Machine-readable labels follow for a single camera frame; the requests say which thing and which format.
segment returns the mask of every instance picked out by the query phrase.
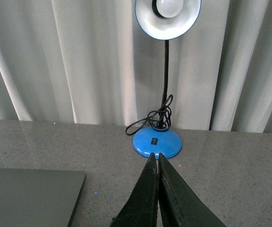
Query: white curtain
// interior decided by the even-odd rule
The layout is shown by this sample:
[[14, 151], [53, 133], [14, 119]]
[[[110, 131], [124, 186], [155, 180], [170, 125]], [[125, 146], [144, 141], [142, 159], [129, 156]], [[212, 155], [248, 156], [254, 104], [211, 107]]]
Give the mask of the white curtain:
[[[161, 104], [164, 42], [134, 0], [0, 0], [0, 119], [129, 125]], [[272, 0], [202, 0], [170, 41], [173, 128], [272, 132]]]

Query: gray speckled countertop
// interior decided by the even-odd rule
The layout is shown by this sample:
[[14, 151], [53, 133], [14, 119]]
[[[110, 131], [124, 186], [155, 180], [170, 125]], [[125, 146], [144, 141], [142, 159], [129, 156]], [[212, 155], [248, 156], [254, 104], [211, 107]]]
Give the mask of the gray speckled countertop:
[[[175, 131], [171, 164], [224, 224], [272, 227], [272, 134]], [[109, 226], [146, 161], [125, 127], [0, 120], [0, 167], [86, 172], [74, 227]]]

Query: blue lamp base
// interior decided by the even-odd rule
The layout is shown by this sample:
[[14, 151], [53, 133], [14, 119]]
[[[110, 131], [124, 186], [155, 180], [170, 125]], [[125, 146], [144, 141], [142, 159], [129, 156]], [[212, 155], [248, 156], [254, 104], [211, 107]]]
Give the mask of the blue lamp base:
[[160, 132], [146, 127], [134, 135], [133, 146], [144, 157], [149, 157], [151, 153], [154, 153], [158, 159], [159, 153], [162, 153], [166, 158], [171, 158], [181, 151], [182, 141], [179, 135], [172, 130]]

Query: desk lamp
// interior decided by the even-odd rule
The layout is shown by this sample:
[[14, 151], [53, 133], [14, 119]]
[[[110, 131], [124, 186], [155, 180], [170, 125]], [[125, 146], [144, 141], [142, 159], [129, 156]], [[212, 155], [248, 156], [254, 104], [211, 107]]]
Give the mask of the desk lamp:
[[[170, 129], [173, 95], [167, 96], [169, 75], [169, 40], [188, 31], [199, 16], [201, 0], [136, 0], [135, 13], [140, 27], [152, 38], [165, 41], [164, 87], [161, 107], [151, 111], [146, 118], [136, 121], [126, 129], [134, 135], [134, 149], [142, 156], [159, 153], [166, 158], [176, 156], [182, 148], [181, 138]], [[134, 132], [128, 129], [140, 122]], [[144, 127], [149, 122], [151, 127]]]

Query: laptop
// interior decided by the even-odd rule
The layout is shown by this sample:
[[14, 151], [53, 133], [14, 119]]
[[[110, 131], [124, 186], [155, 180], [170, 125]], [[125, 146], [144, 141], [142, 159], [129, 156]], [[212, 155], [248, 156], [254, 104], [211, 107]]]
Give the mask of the laptop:
[[0, 227], [69, 227], [84, 181], [80, 171], [0, 169]]

